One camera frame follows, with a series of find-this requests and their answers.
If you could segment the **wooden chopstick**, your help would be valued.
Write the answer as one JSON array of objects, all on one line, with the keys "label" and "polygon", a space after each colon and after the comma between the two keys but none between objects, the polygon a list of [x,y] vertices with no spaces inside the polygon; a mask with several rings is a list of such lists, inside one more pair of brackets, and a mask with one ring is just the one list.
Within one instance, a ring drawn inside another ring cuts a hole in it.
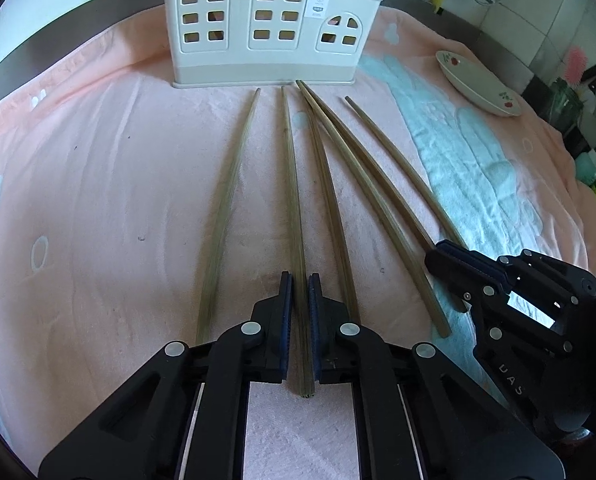
[{"label": "wooden chopstick", "polygon": [[334,247],[334,255],[336,259],[342,301],[349,310],[352,322],[355,324],[360,324],[361,315],[359,310],[359,301],[357,301],[352,266],[350,262],[347,241],[345,240],[345,231],[343,230],[333,177],[331,176],[328,165],[328,159],[325,153],[322,136],[319,133],[319,124],[316,121],[313,110],[307,111],[307,120],[309,121],[316,166],[317,170],[319,170],[319,178],[322,182],[326,218],[331,236],[331,242],[333,243]]},{"label": "wooden chopstick", "polygon": [[319,118],[323,124],[330,139],[333,141],[334,146],[338,148],[343,160],[349,166],[353,176],[356,178],[356,181],[359,182],[363,193],[375,210],[378,219],[389,235],[392,245],[398,252],[398,255],[405,265],[405,268],[409,271],[409,275],[411,275],[411,278],[420,294],[420,298],[423,300],[432,323],[438,330],[439,335],[443,338],[449,337],[452,334],[449,322],[445,317],[437,298],[435,298],[435,293],[427,281],[423,269],[414,260],[413,249],[405,240],[404,234],[397,226],[397,221],[395,221],[393,214],[391,214],[391,212],[388,210],[386,200],[379,195],[376,186],[374,185],[371,178],[368,177],[367,172],[362,168],[359,159],[352,154],[351,148],[345,144],[341,134],[335,128],[334,123],[326,116],[325,112],[322,110],[322,107],[316,103],[315,97],[307,88],[307,85],[301,80],[297,80],[296,84],[299,87],[304,99],[306,99],[309,105],[312,107],[316,117]]},{"label": "wooden chopstick", "polygon": [[256,88],[251,96],[245,121],[235,137],[231,154],[228,155],[225,179],[217,188],[217,211],[215,211],[215,218],[211,224],[208,252],[205,259],[206,269],[200,288],[195,333],[196,344],[205,344],[210,338],[213,311],[217,304],[217,287],[219,287],[226,233],[229,218],[231,218],[241,159],[243,159],[243,149],[251,130],[253,118],[255,118],[260,93],[261,89]]},{"label": "wooden chopstick", "polygon": [[295,289],[297,319],[298,388],[299,395],[308,399],[314,396],[315,380],[313,377],[310,309],[307,303],[307,274],[305,273],[297,162],[295,144],[293,143],[289,95],[286,86],[281,86],[281,109],[283,110],[287,172],[290,272],[293,277],[293,288]]},{"label": "wooden chopstick", "polygon": [[437,217],[441,226],[443,227],[444,233],[453,240],[455,244],[461,245],[463,248],[467,248],[465,240],[462,235],[455,228],[449,215],[445,212],[443,207],[440,205],[438,200],[435,198],[435,194],[431,192],[431,189],[426,182],[419,176],[418,172],[409,163],[406,157],[398,150],[395,144],[388,138],[386,133],[380,129],[379,125],[374,122],[371,117],[363,110],[362,107],[356,104],[350,96],[345,96],[345,102],[347,102],[351,108],[356,112],[356,115],[362,119],[363,124],[368,128],[371,133],[374,134],[375,138],[381,144],[381,146],[389,153],[391,158],[397,163],[400,169],[409,178],[418,194],[424,198],[427,206]]}]

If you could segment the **white oval dish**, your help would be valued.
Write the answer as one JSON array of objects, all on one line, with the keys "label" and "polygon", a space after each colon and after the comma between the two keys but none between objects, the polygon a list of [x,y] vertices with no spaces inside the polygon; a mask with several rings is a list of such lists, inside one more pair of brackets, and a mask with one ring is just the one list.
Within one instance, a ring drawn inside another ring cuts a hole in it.
[{"label": "white oval dish", "polygon": [[522,114],[522,107],[513,91],[488,68],[447,50],[438,51],[435,59],[444,77],[476,107],[499,117]]}]

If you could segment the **pink patterned towel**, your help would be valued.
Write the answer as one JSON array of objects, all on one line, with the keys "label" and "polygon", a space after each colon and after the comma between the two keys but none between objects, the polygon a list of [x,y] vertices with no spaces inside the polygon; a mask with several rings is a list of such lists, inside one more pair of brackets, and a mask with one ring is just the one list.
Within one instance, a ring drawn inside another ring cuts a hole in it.
[{"label": "pink patterned towel", "polygon": [[441,72],[464,44],[383,9],[355,81],[319,87],[386,176],[368,196],[294,84],[177,89],[162,9],[0,101],[0,433],[31,472],[172,340],[208,342],[303,261],[393,344],[487,391],[470,318],[412,271],[451,231],[596,273],[596,196],[529,106],[481,112]]}]

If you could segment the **cream plastic utensil holder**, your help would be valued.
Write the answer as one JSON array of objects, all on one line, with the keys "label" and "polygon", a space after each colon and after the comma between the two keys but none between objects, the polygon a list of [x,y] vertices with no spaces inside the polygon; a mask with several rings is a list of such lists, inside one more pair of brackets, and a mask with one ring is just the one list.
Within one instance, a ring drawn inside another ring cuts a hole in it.
[{"label": "cream plastic utensil holder", "polygon": [[382,1],[164,0],[173,84],[350,84]]}]

